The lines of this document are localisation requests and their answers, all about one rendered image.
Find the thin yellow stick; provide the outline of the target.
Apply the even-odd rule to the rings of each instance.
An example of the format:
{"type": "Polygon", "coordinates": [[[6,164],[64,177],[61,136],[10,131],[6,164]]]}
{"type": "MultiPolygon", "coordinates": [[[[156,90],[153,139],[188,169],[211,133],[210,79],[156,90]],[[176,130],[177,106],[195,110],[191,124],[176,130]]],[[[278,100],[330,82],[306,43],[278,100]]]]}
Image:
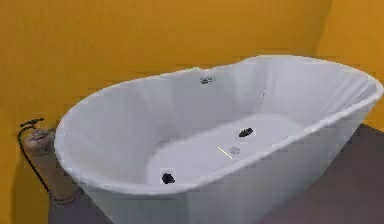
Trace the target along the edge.
{"type": "Polygon", "coordinates": [[[217,147],[217,149],[222,152],[224,155],[226,155],[228,158],[230,158],[231,160],[233,159],[233,157],[231,155],[229,155],[225,150],[223,150],[222,148],[220,148],[219,146],[217,147]]]}

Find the brown floor-standing tub faucet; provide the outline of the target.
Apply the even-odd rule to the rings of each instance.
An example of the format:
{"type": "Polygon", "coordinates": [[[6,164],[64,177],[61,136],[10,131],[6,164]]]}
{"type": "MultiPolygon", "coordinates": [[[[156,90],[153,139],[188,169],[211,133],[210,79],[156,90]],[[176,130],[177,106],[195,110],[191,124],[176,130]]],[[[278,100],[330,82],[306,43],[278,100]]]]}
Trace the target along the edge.
{"type": "Polygon", "coordinates": [[[42,121],[43,118],[36,118],[19,125],[19,148],[49,199],[59,206],[68,207],[81,198],[84,191],[62,168],[54,147],[55,129],[38,127],[42,121]]]}

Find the white bathtub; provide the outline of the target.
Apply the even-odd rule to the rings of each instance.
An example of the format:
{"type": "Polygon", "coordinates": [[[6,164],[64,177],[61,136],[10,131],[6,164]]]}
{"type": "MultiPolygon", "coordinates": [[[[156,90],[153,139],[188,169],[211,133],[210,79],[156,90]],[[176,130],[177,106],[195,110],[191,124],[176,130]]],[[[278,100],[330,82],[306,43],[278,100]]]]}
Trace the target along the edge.
{"type": "Polygon", "coordinates": [[[347,65],[259,55],[103,88],[62,117],[54,147],[111,224],[256,224],[324,173],[383,96],[347,65]]]}

